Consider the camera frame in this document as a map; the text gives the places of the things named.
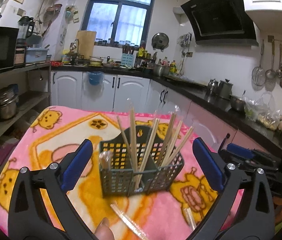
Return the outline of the person's left hand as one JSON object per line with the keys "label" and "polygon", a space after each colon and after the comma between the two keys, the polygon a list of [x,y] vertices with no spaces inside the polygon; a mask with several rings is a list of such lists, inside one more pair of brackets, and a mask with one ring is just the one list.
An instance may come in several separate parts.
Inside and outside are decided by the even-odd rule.
{"label": "person's left hand", "polygon": [[97,226],[94,234],[99,240],[115,240],[114,234],[110,229],[110,222],[106,217]]}

